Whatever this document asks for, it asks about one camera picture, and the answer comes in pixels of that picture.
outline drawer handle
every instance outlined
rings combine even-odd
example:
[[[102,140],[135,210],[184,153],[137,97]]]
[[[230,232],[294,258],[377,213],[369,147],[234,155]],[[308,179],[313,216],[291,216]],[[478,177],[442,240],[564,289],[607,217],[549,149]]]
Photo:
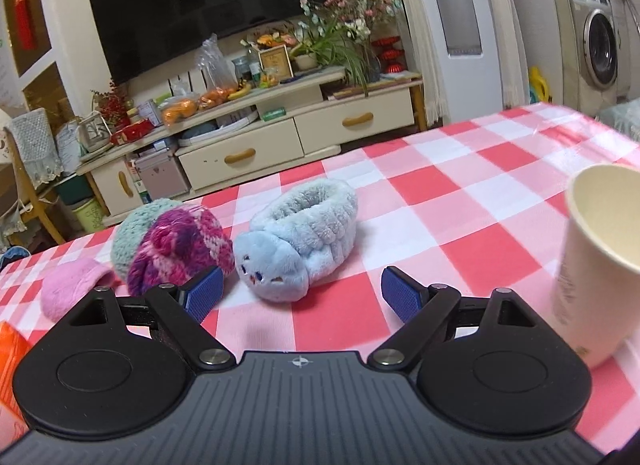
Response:
[[[366,112],[365,114],[361,114],[360,116],[345,118],[342,121],[342,125],[344,127],[351,127],[351,125],[365,124],[366,122],[370,122],[372,120],[373,120],[373,113]]]
[[[129,183],[127,182],[127,177],[124,175],[124,172],[118,172],[118,179],[120,180],[120,186],[122,187],[122,190],[124,190],[124,193],[132,198],[133,191],[131,190],[131,187],[129,187]]]
[[[229,156],[225,156],[225,163],[227,165],[231,165],[232,163],[236,163],[238,161],[246,160],[248,158],[253,158],[255,156],[255,149],[247,149],[237,154],[230,154]]]

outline blue plush toy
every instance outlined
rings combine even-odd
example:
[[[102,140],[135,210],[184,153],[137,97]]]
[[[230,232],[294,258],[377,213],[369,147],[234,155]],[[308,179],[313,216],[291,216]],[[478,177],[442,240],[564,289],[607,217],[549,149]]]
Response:
[[[350,254],[357,213],[356,193],[343,181],[318,178],[293,187],[234,240],[240,279],[267,301],[302,299]]]

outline white curtain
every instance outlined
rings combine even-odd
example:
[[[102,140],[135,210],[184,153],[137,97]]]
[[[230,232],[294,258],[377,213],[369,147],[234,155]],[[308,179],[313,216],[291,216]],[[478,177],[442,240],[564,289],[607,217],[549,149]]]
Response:
[[[434,54],[431,28],[422,0],[404,0],[404,8],[409,20],[414,57],[418,70],[424,80],[424,104],[427,124],[433,125],[442,117],[447,122],[449,111],[444,93],[442,73]]]
[[[505,108],[529,104],[529,76],[520,23],[513,0],[489,0],[498,45]]]

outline snack package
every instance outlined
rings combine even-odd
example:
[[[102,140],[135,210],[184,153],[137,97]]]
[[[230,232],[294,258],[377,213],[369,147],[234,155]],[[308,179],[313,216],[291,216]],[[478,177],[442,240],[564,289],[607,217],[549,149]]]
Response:
[[[30,349],[31,344],[11,324],[0,322],[0,450],[28,430],[14,398],[12,381],[15,369]]]
[[[215,89],[236,91],[238,81],[229,68],[225,56],[218,47],[218,37],[214,33],[202,43],[196,53],[196,65],[205,74],[207,91]]]
[[[192,93],[188,85],[179,81],[174,87],[174,96],[158,106],[164,125],[174,125],[178,120],[189,118],[198,112],[198,93]]]

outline pink knitted ball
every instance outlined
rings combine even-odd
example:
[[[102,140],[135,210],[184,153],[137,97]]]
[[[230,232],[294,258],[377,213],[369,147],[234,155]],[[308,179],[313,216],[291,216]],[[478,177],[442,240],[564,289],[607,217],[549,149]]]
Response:
[[[131,295],[160,283],[181,286],[206,268],[235,267],[231,239],[209,209],[183,204],[162,213],[146,232],[127,275]]]

